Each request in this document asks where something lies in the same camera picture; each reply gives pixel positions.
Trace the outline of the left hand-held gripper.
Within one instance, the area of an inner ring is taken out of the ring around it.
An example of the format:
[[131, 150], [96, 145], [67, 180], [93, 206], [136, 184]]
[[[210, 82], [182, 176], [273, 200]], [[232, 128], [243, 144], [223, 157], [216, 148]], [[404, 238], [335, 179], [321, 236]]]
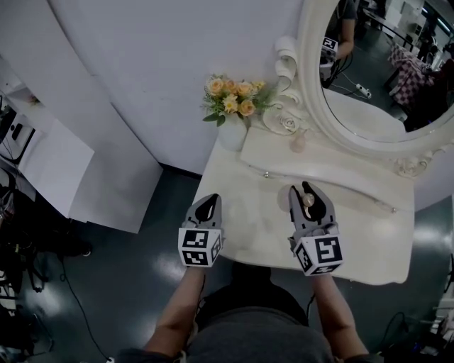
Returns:
[[210, 194], [189, 207], [178, 232], [178, 252], [186, 267], [212, 267], [224, 244], [222, 199]]

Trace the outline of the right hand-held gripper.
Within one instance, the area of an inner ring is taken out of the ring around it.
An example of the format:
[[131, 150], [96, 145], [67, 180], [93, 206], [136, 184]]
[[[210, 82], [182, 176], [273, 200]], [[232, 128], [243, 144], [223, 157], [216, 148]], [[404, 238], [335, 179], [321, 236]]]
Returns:
[[303, 181], [302, 188], [305, 196], [311, 194], [314, 197], [314, 203], [304, 206], [295, 186], [290, 187], [289, 208], [295, 228], [288, 238], [290, 250], [305, 276], [330, 274], [344, 261], [334, 206], [314, 184]]

